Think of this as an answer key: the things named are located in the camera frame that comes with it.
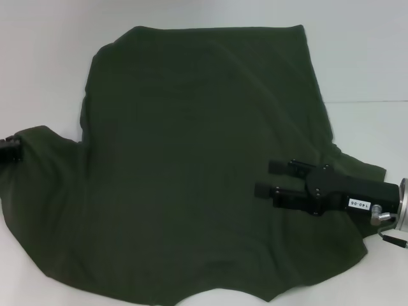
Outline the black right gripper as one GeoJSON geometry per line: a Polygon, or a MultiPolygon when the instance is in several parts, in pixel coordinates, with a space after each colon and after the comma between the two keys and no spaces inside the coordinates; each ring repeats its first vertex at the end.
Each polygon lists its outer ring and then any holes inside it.
{"type": "MultiPolygon", "coordinates": [[[[376,205],[383,212],[390,213],[397,213],[400,206],[397,185],[344,175],[327,164],[314,166],[296,160],[287,163],[271,160],[269,173],[304,178],[305,189],[323,212],[339,210],[369,216],[376,205]]],[[[255,183],[254,186],[254,196],[271,199],[275,208],[314,213],[314,201],[307,192],[264,183],[255,183]]]]}

